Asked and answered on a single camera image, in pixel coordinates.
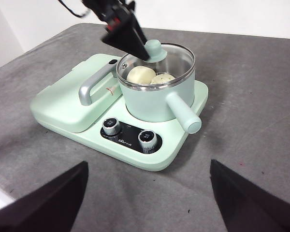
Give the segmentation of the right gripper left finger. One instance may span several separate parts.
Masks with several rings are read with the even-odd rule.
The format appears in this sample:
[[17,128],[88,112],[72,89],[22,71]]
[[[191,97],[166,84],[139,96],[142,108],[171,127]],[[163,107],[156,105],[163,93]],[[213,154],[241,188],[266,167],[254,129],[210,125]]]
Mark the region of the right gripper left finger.
[[34,192],[0,209],[0,232],[69,232],[88,180],[83,161]]

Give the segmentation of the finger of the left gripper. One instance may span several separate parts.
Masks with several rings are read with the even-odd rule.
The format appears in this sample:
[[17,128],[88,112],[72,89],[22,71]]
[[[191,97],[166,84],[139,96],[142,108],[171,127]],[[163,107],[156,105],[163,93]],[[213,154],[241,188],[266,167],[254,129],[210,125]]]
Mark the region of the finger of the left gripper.
[[138,38],[140,39],[140,41],[145,44],[147,42],[147,38],[145,37],[142,28],[140,27],[135,14],[132,14],[132,19],[133,19],[133,28],[136,31],[136,34],[138,36]]
[[101,41],[141,60],[149,59],[145,44],[140,41],[133,28],[132,14],[112,31],[107,31]]

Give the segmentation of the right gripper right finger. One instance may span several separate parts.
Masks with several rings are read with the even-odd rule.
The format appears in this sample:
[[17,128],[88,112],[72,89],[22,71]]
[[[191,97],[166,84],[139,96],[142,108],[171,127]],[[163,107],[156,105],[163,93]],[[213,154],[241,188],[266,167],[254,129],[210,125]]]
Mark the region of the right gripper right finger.
[[229,232],[290,232],[290,203],[213,159],[213,193]]

